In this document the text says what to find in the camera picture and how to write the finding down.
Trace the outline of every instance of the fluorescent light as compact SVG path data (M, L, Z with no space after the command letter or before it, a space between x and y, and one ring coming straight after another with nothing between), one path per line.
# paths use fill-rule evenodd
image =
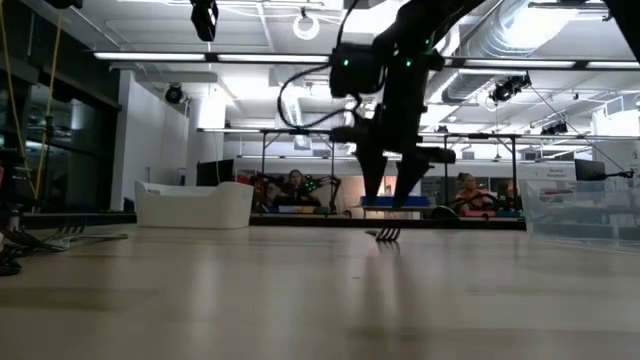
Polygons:
M566 60L514 60L514 59L470 59L464 62L464 66L499 67L499 68L571 68L575 61Z
M192 6L191 3L186 1L179 0L118 0L118 1L130 1L130 2L158 2L164 3L169 6ZM238 0L219 0L216 1L218 6L220 7L236 7L236 6L256 6L256 4L262 4L265 7L306 7L313 9L324 9L326 8L325 4L322 2L306 2L304 0L296 1L296 0L271 0L271 1L238 1Z
M634 61L590 61L587 69L640 69L640 64Z
M206 61L204 54L192 53L96 52L93 56L110 61Z
M421 133L418 133L418 136L422 136L422 137L429 137L429 136L433 136L433 137L444 137L445 135L449 135L449 134L445 134L445 133L436 133L436 132L431 132L431 133L421 132Z
M259 133L260 129L208 129L208 128L198 128L200 132L221 132L225 134L230 133Z
M296 160L328 160L330 157L322 156L281 156L281 159L296 159Z
M262 155L238 155L239 159L262 159ZM265 159L280 159L280 156L275 155L265 155Z
M502 69L460 69L458 73L463 75L526 75L523 70L502 70Z
M278 54L219 54L220 62L325 64L326 55L278 55Z

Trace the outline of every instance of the white bin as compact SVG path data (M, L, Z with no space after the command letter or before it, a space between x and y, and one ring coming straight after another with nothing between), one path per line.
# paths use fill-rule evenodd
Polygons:
M239 229L249 226L253 186L166 186L136 182L138 226Z

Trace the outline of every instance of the seated person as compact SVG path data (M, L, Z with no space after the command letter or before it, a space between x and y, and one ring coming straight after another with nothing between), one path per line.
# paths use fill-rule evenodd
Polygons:
M456 203L460 203L465 200L469 200L474 196L479 194L485 194L484 190L480 190L476 188L476 178L471 174L460 174L458 179L462 181L462 190L458 192L456 195ZM460 207L458 213L464 214L469 210L482 210L485 209L487 204L490 202L489 198L486 197L478 197L477 199L472 200Z
M315 195L305 193L304 175L300 170L289 173L288 182L282 186L282 191L276 195L274 205L289 206L322 206Z

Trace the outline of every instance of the metal frame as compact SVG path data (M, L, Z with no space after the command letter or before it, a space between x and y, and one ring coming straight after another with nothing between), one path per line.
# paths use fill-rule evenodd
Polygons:
M265 174L265 160L266 160L266 152L267 152L267 148L269 146L271 146L271 144L273 144L274 141L276 141L280 135L282 134L289 134L289 135L304 135L304 136L310 136L312 134L318 134L318 135L331 135L331 130L310 130L310 129L260 129L260 132L262 133L262 154L261 154L261 166L260 166L260 173L261 174ZM267 135L268 134L276 134L276 137L273 138L271 141L269 141L267 143ZM324 141L325 144L327 144L327 146L329 147L329 149L331 149L331 157L327 157L326 159L331 159L331 178L335 178L335 148L336 148L336 142L334 139L330 139L331 143L329 143L328 141L326 141L325 139L322 139ZM332 182L331 183L331 194L332 194L332 203L330 204L330 207L333 209L335 208L335 199L333 199L333 195L334 195L334 190L335 190L335 185Z
M469 139L496 139L500 144L502 144L502 146L504 146L505 148L507 148L507 150L509 150L509 152L511 152L511 168L513 170L512 173L512 180L513 180L513 197L516 198L518 196L518 174L517 174L517 159L516 159L516 139L518 138L522 138L523 135L518 135L518 134L481 134L481 133L474 133L474 134L444 134L444 148L447 148L447 140L451 137L458 137L458 138L464 138L464 137L468 137ZM511 140L511 148L509 148L507 145L505 144L503 139L509 139ZM445 205L449 203L449 164L444 164L444 177L445 177L445 181L444 181L444 203ZM516 201L516 211L521 210L518 208L518 202Z

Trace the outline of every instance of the red object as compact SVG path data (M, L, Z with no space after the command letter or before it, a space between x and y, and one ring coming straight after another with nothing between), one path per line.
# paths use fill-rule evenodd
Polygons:
M245 175L236 176L236 182L239 182L241 184L251 185L251 181L249 180L249 177Z
M496 212L495 211L490 211L490 210L467 210L462 214L462 216L469 216L469 217L495 217L496 216Z

